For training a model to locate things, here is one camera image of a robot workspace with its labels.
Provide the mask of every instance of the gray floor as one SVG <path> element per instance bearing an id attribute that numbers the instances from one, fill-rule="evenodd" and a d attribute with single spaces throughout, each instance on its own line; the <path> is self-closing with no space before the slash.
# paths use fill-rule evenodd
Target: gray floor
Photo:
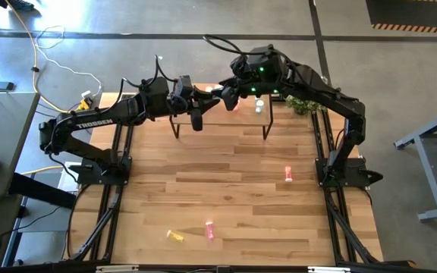
<path id="1" fill-rule="evenodd" d="M 61 24 L 68 31 L 89 33 L 313 34 L 307 0 L 34 3 L 39 12 L 24 15 L 33 30 Z M 324 35 L 433 36 L 373 30 L 364 0 L 316 3 Z M 0 29 L 22 30 L 14 15 L 3 9 Z M 242 49 L 267 43 L 319 69 L 315 42 L 237 41 Z M 417 151 L 414 147 L 397 151 L 392 145 L 437 116 L 437 43 L 327 42 L 325 50 L 334 85 L 366 104 L 367 137 L 360 151 L 368 159 L 369 169 L 385 177 L 372 189 L 385 260 L 412 259 L 421 268 L 437 269 L 437 220 L 425 224 L 417 220 L 418 212 L 435 208 Z M 180 39 L 66 39 L 47 52 L 50 58 L 75 70 L 94 73 L 106 92 L 117 91 L 121 77 L 151 77 L 154 54 L 163 56 L 163 70 L 168 75 L 189 74 L 194 82 L 216 82 L 228 77 L 228 63 L 234 58 L 200 40 Z M 62 108 L 77 102 L 80 93 L 97 90 L 89 77 L 63 71 L 42 58 L 40 62 L 43 72 L 39 88 Z M 31 91 L 32 65 L 33 52 L 27 38 L 0 38 L 0 80 L 14 81 L 18 92 Z M 38 123 L 46 119 L 36 115 L 33 120 L 18 171 L 53 165 L 37 144 Z M 78 136 L 89 139 L 85 132 Z M 60 159 L 75 160 L 69 155 L 61 155 Z M 61 240 L 61 234 L 25 235 L 18 258 L 28 263 L 55 261 Z"/>

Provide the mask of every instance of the table leg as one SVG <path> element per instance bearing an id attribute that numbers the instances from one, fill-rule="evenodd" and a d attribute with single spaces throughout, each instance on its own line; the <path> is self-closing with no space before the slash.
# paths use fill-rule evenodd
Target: table leg
<path id="1" fill-rule="evenodd" d="M 269 131 L 271 130 L 272 127 L 272 123 L 274 122 L 274 116 L 272 113 L 272 97 L 271 94 L 269 94 L 269 117 L 271 119 L 271 122 L 269 122 L 269 126 L 267 127 L 266 130 L 266 126 L 263 126 L 263 139 L 266 140 L 267 136 L 269 135 Z"/>
<path id="2" fill-rule="evenodd" d="M 173 116 L 170 116 L 170 124 L 173 129 L 174 137 L 178 139 L 180 137 L 180 124 L 177 124 L 176 128 L 174 128 Z"/>
<path id="3" fill-rule="evenodd" d="M 10 194 L 21 194 L 56 206 L 72 209 L 75 195 L 31 179 L 21 174 L 14 174 L 8 191 Z"/>

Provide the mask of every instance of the gray desk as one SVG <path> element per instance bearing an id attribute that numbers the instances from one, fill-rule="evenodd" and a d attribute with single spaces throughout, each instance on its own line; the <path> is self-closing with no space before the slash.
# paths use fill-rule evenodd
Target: gray desk
<path id="1" fill-rule="evenodd" d="M 0 93 L 0 197 L 8 194 L 38 100 L 36 93 Z"/>

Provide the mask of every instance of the wooden table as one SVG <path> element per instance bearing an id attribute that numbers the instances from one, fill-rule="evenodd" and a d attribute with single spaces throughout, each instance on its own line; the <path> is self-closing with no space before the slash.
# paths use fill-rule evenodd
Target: wooden table
<path id="1" fill-rule="evenodd" d="M 196 83 L 194 84 L 198 89 L 205 90 L 207 87 L 214 87 L 214 83 Z M 272 100 L 271 96 L 262 96 L 261 100 L 264 101 L 263 110 L 260 113 L 256 113 L 256 100 L 255 97 L 249 96 L 247 99 L 239 99 L 237 108 L 233 111 L 227 111 L 224 102 L 220 102 L 219 105 L 214 106 L 203 114 L 203 126 L 208 125 L 228 125 L 228 126 L 242 126 L 263 127 L 263 139 L 265 140 L 271 130 L 272 123 L 274 121 L 272 113 Z M 189 115 L 178 115 L 175 118 L 170 117 L 173 133 L 176 138 L 179 137 L 180 125 L 191 124 Z"/>
<path id="2" fill-rule="evenodd" d="M 115 96 L 105 93 L 101 106 L 111 105 Z M 167 118 L 136 127 L 112 263 L 333 265 L 311 117 L 297 116 L 281 103 L 274 108 L 267 140 L 261 128 L 250 126 L 207 125 L 201 132 L 184 127 L 178 140 Z M 336 136 L 343 118 L 332 112 L 330 117 Z M 90 143 L 109 148 L 114 130 L 94 129 Z M 285 182 L 285 165 L 292 167 L 292 183 Z M 369 199 L 358 189 L 344 191 L 351 227 L 382 259 Z M 102 186 L 90 186 L 77 204 L 74 252 L 94 228 L 101 194 Z M 207 221 L 214 224 L 212 242 L 205 235 Z M 169 240 L 168 230 L 183 235 L 184 242 Z M 346 257 L 344 236 L 338 237 Z"/>

